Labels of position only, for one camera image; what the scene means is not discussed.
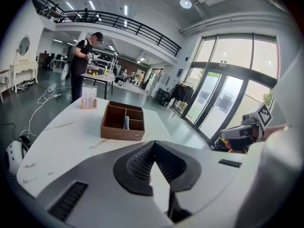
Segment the balcony railing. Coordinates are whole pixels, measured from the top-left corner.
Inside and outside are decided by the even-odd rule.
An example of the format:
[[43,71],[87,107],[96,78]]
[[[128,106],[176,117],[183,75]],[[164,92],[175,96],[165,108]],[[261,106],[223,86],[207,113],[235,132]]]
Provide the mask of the balcony railing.
[[51,0],[33,0],[36,11],[55,23],[84,22],[110,26],[140,36],[176,57],[181,47],[156,30],[133,19],[95,10],[63,11]]

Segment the ceiling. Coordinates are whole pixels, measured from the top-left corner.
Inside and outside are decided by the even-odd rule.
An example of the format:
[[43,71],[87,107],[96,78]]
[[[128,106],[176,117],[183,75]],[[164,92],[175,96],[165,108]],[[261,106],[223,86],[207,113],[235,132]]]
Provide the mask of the ceiling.
[[[63,10],[70,10],[66,5],[68,1],[75,10],[88,8],[91,10],[89,0],[53,0],[58,3]],[[133,18],[138,9],[153,10],[169,21],[178,29],[184,29],[203,19],[214,16],[224,15],[233,12],[245,11],[273,11],[279,12],[276,7],[267,4],[263,0],[226,0],[214,5],[208,6],[207,3],[200,3],[198,0],[190,0],[192,4],[197,2],[197,9],[192,6],[190,9],[184,9],[180,6],[180,0],[91,0],[96,10],[124,15],[123,6],[130,8],[130,18]]]
[[[71,43],[75,44],[73,39],[78,39],[80,35],[80,31],[56,31],[54,39],[64,41],[66,43]],[[143,61],[144,64],[146,65],[154,65],[154,64],[160,64],[164,63],[164,61],[157,57],[156,55],[147,52],[140,47],[137,47],[133,44],[130,44],[128,42],[111,38],[108,36],[104,36],[104,43],[98,43],[96,46],[94,46],[97,49],[101,50],[107,50],[111,51],[112,50],[109,48],[109,45],[113,46],[113,48],[116,50],[116,52],[124,57],[128,58],[129,60],[137,62],[139,59],[142,57],[145,58]]]

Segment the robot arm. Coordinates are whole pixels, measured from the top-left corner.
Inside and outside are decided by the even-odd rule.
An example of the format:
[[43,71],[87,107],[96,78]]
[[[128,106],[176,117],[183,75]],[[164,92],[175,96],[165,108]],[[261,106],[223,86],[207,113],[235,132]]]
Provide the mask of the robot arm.
[[265,104],[253,112],[243,115],[241,125],[220,131],[220,138],[229,141],[232,150],[244,151],[254,142],[263,140],[265,129],[272,120],[271,113]]

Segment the round mirror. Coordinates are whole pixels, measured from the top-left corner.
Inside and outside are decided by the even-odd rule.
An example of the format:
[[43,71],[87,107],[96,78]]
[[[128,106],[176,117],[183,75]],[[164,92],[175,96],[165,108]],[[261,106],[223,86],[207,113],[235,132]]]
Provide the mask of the round mirror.
[[29,48],[29,38],[24,37],[19,44],[20,55],[24,56],[28,52],[29,50],[28,48]]

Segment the black t-shirt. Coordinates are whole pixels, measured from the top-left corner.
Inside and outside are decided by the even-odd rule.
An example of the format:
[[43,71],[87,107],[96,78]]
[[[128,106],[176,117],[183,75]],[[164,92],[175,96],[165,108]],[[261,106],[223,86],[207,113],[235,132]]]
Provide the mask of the black t-shirt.
[[[87,44],[85,46],[85,40],[82,40],[78,43],[76,46],[77,48],[81,49],[81,53],[88,54],[92,52],[92,45],[87,40]],[[86,66],[88,61],[85,58],[73,56],[72,64],[71,64],[71,71],[72,73],[75,73],[76,75],[81,75],[86,72]]]

